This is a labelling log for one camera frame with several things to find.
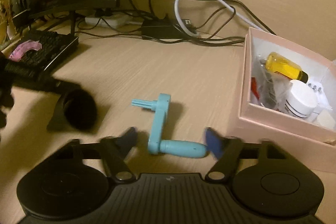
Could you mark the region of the red packet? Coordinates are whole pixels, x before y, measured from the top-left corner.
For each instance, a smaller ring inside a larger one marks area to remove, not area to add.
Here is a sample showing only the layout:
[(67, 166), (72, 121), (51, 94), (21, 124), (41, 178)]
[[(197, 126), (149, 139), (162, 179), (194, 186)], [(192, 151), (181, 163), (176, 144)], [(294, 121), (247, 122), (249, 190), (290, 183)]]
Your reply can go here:
[(254, 77), (251, 78), (251, 103), (260, 105), (260, 94), (257, 90), (257, 82)]

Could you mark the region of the clear bag with black part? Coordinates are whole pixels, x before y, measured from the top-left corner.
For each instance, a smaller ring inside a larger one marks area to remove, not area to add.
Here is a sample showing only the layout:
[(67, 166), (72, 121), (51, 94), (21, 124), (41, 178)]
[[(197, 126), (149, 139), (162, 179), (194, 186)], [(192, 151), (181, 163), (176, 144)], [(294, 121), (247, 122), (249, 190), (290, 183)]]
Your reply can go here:
[(291, 87), (290, 80), (266, 69), (266, 59), (258, 55), (252, 67), (261, 106), (279, 111), (285, 94)]

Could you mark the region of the yellow liquid bottle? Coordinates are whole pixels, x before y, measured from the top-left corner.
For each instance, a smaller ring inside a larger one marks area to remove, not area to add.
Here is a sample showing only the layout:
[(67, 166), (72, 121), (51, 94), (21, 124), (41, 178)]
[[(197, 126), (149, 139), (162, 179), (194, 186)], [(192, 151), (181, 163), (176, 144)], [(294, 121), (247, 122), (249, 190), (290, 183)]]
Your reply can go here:
[(276, 52), (271, 52), (268, 55), (265, 67), (268, 71), (280, 74), (290, 80), (299, 80), (307, 83), (309, 79), (307, 73), (298, 64)]

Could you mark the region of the white square power adapter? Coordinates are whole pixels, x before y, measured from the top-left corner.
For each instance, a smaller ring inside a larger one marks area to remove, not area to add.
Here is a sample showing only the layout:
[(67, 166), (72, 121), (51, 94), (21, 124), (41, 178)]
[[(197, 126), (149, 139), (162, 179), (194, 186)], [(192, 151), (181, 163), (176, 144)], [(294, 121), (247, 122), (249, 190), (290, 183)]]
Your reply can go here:
[(313, 113), (312, 117), (312, 122), (314, 124), (329, 130), (335, 129), (335, 119), (331, 116), (328, 110), (323, 109), (320, 113)]

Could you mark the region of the pink open cardboard box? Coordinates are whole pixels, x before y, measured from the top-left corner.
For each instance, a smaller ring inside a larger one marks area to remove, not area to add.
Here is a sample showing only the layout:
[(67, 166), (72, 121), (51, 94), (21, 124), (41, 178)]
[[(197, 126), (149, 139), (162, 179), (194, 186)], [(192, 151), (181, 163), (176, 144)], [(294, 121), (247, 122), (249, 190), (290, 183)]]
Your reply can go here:
[(275, 141), (309, 168), (335, 172), (335, 62), (249, 29), (227, 135)]

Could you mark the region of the white round jar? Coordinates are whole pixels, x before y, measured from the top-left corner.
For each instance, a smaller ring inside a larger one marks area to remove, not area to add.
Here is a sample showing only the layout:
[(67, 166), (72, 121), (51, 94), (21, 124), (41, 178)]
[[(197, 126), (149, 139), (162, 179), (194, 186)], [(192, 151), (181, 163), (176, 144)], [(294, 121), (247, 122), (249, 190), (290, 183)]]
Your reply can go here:
[(290, 85), (279, 104), (280, 112), (295, 118), (307, 119), (318, 105), (314, 91), (299, 80), (290, 80)]

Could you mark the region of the black keyboard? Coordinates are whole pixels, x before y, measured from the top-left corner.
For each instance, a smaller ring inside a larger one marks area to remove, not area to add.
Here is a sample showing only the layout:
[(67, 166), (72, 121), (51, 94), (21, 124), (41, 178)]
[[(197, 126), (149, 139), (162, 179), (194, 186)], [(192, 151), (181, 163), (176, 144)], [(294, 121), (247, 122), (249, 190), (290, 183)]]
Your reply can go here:
[(42, 49), (28, 51), (18, 62), (1, 58), (1, 72), (15, 77), (36, 79), (41, 74), (51, 73), (70, 57), (79, 45), (77, 36), (53, 31), (30, 31), (21, 38), (19, 44), (27, 40), (39, 41)]

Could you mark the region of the black power brick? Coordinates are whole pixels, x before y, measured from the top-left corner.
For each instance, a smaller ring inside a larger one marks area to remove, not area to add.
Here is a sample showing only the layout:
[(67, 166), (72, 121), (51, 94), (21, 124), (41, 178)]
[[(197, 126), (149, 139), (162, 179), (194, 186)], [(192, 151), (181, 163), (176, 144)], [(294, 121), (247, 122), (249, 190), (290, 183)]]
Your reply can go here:
[(165, 21), (146, 20), (140, 30), (143, 39), (183, 39), (183, 34)]

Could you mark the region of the white power strip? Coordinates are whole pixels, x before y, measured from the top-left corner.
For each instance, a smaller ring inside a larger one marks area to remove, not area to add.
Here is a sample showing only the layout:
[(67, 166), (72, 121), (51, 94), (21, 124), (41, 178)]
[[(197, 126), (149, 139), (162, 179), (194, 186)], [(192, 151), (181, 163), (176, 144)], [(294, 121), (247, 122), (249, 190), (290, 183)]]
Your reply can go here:
[(131, 16), (126, 14), (114, 14), (112, 16), (103, 16), (102, 18), (97, 17), (86, 17), (85, 22), (88, 25), (95, 26), (98, 24), (99, 26), (112, 28), (119, 28), (127, 24), (128, 21), (131, 20)]

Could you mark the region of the pink plastic piece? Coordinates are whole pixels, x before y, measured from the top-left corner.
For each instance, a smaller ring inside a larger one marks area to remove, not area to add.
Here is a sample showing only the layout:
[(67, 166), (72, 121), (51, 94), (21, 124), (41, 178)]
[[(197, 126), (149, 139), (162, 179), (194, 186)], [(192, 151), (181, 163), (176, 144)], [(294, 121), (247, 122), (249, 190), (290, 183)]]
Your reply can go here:
[(39, 41), (27, 40), (19, 44), (15, 50), (9, 55), (9, 59), (15, 62), (21, 60), (21, 58), (30, 50), (39, 51), (42, 49), (42, 44)]

